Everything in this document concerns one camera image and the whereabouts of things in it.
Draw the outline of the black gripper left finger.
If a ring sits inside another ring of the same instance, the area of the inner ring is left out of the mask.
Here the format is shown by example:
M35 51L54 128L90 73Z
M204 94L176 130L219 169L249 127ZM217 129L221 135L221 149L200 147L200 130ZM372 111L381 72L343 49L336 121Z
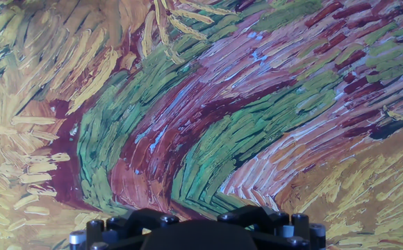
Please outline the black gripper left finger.
M69 234L70 250L153 249L152 234L143 234L144 229L155 231L180 222L176 215L143 208L129 215L115 216L107 220L93 219L86 228Z

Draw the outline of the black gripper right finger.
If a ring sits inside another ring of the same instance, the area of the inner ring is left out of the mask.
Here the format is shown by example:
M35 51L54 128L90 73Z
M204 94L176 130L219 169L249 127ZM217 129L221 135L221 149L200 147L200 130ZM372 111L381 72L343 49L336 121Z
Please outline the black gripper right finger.
M218 222L241 227L257 249L326 249L326 227L304 213L288 214L246 205L217 216Z

